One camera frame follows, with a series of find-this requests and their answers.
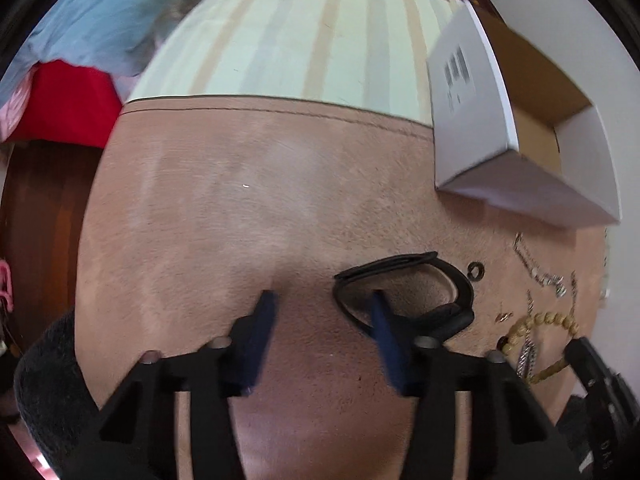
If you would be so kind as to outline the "black smart watch band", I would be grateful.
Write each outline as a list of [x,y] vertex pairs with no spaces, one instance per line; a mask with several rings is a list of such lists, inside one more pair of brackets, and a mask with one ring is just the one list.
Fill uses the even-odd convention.
[[370,338],[374,336],[371,300],[377,292],[382,292],[396,320],[416,335],[446,341],[475,318],[471,281],[437,252],[386,257],[334,276],[334,304]]

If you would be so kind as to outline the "small silver earrings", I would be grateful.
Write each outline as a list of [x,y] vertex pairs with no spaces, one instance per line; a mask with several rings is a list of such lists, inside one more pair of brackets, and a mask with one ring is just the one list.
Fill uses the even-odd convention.
[[506,322],[506,320],[508,320],[509,318],[512,318],[512,316],[513,316],[512,312],[500,312],[497,314],[495,318],[495,322],[496,323]]

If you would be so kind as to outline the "dark fuzzy cushion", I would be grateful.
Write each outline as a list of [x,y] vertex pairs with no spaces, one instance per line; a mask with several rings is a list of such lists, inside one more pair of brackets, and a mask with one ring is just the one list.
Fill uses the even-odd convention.
[[57,476],[99,409],[75,353],[75,312],[52,323],[23,354],[14,375],[18,411]]

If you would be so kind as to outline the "white cardboard box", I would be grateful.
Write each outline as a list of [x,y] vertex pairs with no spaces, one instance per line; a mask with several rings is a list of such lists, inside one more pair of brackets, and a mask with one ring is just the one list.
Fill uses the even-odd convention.
[[439,191],[561,228],[620,223],[601,115],[529,41],[465,1],[427,68]]

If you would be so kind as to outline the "red bed sheet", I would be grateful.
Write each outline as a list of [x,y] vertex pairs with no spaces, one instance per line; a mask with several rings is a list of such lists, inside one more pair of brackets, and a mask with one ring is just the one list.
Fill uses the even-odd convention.
[[60,60],[37,64],[1,107],[1,140],[105,148],[121,110],[110,75]]

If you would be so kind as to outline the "striped table cloth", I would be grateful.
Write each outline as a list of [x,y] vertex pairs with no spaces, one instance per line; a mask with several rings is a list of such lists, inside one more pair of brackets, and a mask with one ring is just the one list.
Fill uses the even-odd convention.
[[269,96],[431,125],[427,55],[461,6],[461,0],[201,0],[131,96]]

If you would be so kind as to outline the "blue duvet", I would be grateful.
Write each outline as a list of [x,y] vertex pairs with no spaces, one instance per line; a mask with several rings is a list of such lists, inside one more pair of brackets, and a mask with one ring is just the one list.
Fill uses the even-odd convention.
[[113,76],[134,77],[177,22],[172,0],[58,0],[27,36],[1,78],[6,103],[38,63],[61,60]]

